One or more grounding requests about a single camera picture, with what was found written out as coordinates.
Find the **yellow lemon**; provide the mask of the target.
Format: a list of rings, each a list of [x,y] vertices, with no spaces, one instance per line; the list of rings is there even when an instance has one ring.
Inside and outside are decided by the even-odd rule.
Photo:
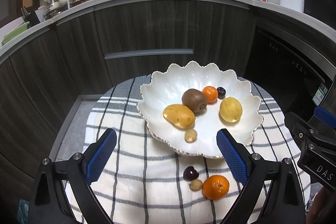
[[[219,113],[224,121],[235,123],[241,118],[243,108],[236,98],[228,97],[222,100]]]

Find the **large orange mandarin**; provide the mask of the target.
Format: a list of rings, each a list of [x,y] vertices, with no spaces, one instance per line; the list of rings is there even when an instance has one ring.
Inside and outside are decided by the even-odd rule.
[[[209,200],[220,200],[230,189],[230,182],[221,175],[207,178],[202,186],[202,194]]]

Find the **small orange mandarin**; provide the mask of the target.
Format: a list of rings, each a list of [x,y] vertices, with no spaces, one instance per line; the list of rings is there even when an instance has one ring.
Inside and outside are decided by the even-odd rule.
[[[217,88],[213,86],[206,86],[205,88],[203,88],[202,93],[207,97],[208,103],[214,103],[217,101]]]

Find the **brown kiwi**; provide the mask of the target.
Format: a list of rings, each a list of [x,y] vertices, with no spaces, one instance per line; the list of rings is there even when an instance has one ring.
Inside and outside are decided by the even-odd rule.
[[[201,113],[205,111],[208,105],[208,100],[205,94],[201,91],[197,89],[189,89],[183,93],[182,103],[193,113]]]

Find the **yellow mango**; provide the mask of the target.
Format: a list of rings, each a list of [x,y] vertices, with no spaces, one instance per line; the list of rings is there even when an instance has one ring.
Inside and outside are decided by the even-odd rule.
[[[173,104],[163,111],[163,117],[175,127],[186,129],[195,123],[195,114],[187,106]]]

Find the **dark wood kitchen cabinets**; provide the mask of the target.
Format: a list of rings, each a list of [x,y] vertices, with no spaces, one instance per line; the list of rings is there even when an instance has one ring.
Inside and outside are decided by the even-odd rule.
[[[1,169],[32,180],[81,96],[195,60],[247,70],[256,27],[335,80],[335,29],[253,0],[90,0],[1,46]]]

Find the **black dishwasher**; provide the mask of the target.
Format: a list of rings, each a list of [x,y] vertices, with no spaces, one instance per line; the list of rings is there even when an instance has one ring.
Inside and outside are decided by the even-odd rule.
[[[331,79],[306,56],[282,38],[256,27],[244,78],[267,91],[283,113],[294,112],[309,120],[319,88],[330,88]]]

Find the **white plaid cloth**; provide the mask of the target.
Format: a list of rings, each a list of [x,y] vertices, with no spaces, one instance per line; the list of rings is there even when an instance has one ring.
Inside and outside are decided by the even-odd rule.
[[[114,223],[219,223],[230,209],[242,185],[237,183],[223,159],[183,157],[166,143],[151,137],[145,120],[137,112],[139,88],[150,82],[140,76],[106,92],[93,107],[86,125],[83,151],[107,128],[118,140],[102,174],[91,184],[98,201]],[[261,98],[262,125],[247,147],[264,159],[297,163],[299,148],[284,125],[284,115],[264,89],[251,83],[252,94]],[[202,191],[193,192],[183,172],[193,166],[199,180],[219,174],[228,179],[228,194],[210,201]]]

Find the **white scalloped ceramic bowl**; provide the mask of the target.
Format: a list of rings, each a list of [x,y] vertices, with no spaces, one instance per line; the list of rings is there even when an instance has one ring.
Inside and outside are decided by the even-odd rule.
[[[227,97],[236,98],[241,103],[243,113],[239,121],[228,123],[219,112],[221,100],[209,104],[204,112],[195,116],[193,129],[198,134],[196,141],[187,143],[185,130],[167,121],[163,111],[169,105],[181,104],[183,93],[187,90],[202,90],[206,86],[223,87]],[[217,147],[217,132],[220,129],[226,128],[238,143],[248,146],[254,140],[254,132],[264,121],[259,114],[261,100],[252,94],[251,83],[238,79],[232,69],[221,71],[214,63],[201,66],[196,61],[190,61],[184,67],[171,64],[165,72],[153,72],[150,82],[141,85],[140,94],[137,109],[146,121],[148,132],[183,156],[220,159],[222,154]]]

